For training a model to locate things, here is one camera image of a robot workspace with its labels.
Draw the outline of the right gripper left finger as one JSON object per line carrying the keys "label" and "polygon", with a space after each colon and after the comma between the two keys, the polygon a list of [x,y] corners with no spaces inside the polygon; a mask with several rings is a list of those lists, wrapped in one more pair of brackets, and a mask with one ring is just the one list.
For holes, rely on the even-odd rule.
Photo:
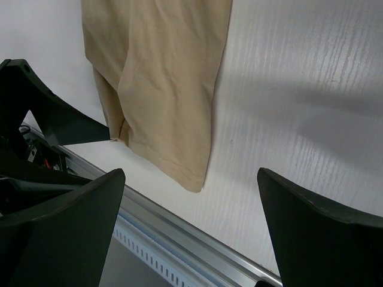
{"label": "right gripper left finger", "polygon": [[1,286],[98,286],[125,185],[121,169],[1,217]]}

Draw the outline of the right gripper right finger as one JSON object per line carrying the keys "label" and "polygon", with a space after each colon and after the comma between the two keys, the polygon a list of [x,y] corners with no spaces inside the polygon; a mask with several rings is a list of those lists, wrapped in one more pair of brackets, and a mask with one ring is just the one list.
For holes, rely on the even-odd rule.
{"label": "right gripper right finger", "polygon": [[283,286],[382,286],[382,218],[257,173]]}

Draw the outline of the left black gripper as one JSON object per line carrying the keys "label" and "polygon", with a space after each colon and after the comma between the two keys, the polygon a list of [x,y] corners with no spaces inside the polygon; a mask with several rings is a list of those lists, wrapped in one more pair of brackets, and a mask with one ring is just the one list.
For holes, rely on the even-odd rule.
{"label": "left black gripper", "polygon": [[[28,112],[45,140],[29,126],[20,126]],[[49,145],[108,140],[107,126],[55,95],[26,60],[6,59],[1,63],[1,215],[27,209],[90,182],[70,174],[64,153]]]}

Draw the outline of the beige t shirt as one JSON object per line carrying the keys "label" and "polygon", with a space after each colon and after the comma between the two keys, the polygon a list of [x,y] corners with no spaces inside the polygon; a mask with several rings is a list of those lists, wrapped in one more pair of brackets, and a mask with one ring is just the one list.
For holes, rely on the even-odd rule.
{"label": "beige t shirt", "polygon": [[230,1],[82,1],[84,50],[111,139],[201,191]]}

